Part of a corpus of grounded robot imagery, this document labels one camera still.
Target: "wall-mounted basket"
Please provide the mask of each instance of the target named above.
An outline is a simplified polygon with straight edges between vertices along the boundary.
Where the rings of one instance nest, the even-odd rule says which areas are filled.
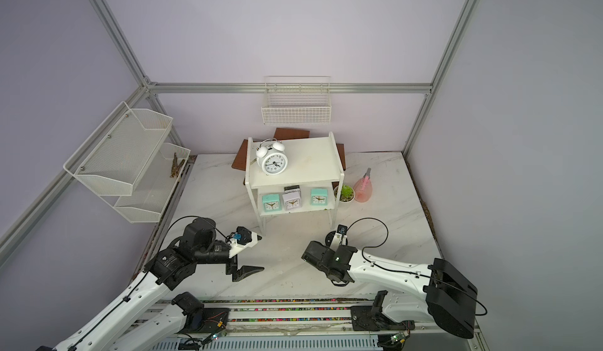
[[[172,117],[127,108],[76,171],[78,181],[97,196],[131,196],[172,128]]]
[[[129,222],[157,222],[191,153],[164,143],[171,128],[171,117],[121,103],[63,168]]]
[[[318,78],[325,81],[328,77]],[[328,80],[321,83],[285,84],[266,83],[266,93],[262,106],[265,125],[324,125],[331,122],[331,96]]]
[[[171,143],[163,143],[151,161],[146,174],[131,196],[117,199],[113,208],[131,223],[156,223],[168,205],[184,164],[171,177],[172,161],[176,153],[178,163],[188,159],[191,150]]]

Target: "alarm clock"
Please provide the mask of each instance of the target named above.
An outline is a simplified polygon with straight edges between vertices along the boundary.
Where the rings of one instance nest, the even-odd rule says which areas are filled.
[[[314,188],[310,190],[310,196],[312,197],[311,203],[313,206],[327,205],[327,189]]]
[[[293,210],[302,206],[302,197],[299,191],[292,191],[283,194],[283,202],[285,203],[285,210]]]
[[[262,205],[266,212],[278,211],[280,210],[280,196],[278,194],[267,194],[262,196]]]
[[[264,145],[265,142],[275,141],[273,144]],[[287,167],[287,156],[285,156],[285,146],[275,138],[266,139],[260,143],[256,151],[258,157],[258,165],[266,174],[283,173]]]

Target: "brown wooden board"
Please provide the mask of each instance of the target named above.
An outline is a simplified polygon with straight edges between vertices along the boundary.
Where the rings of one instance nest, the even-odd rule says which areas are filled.
[[[239,147],[239,151],[236,153],[235,161],[232,162],[232,167],[240,171],[245,172],[245,166],[247,164],[247,139],[243,139],[243,143]]]
[[[345,170],[345,150],[343,148],[343,143],[336,143],[335,145],[337,146],[337,153],[340,155],[341,166],[343,167],[343,170]]]
[[[310,130],[284,129],[282,127],[277,127],[273,138],[278,139],[279,141],[310,138]]]

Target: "white mesh basket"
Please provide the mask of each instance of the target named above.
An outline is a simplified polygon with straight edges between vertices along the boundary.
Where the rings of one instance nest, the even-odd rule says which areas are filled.
[[[188,159],[191,150],[163,143],[132,195],[117,199],[113,208],[129,222],[155,223],[161,218],[185,166],[183,164],[180,171],[171,177],[174,153],[180,163],[182,159]]]
[[[262,117],[270,126],[329,124],[329,84],[266,84]]]
[[[131,196],[171,127],[167,115],[128,108],[77,170],[68,171],[97,196]]]

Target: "clock face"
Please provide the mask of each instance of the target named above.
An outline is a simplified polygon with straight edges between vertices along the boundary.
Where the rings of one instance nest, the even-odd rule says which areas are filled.
[[[278,202],[266,202],[264,204],[266,211],[274,211],[280,208],[280,204]]]
[[[275,153],[270,156],[263,162],[263,167],[266,169],[266,172],[271,174],[276,174],[281,172],[286,165],[285,157],[280,153]]]
[[[292,209],[292,208],[296,208],[300,206],[300,200],[298,198],[296,199],[292,199],[292,200],[288,200],[285,202],[285,206],[287,207],[287,209]]]
[[[327,203],[327,197],[324,197],[324,196],[313,196],[312,197],[312,203],[325,204],[325,203]]]

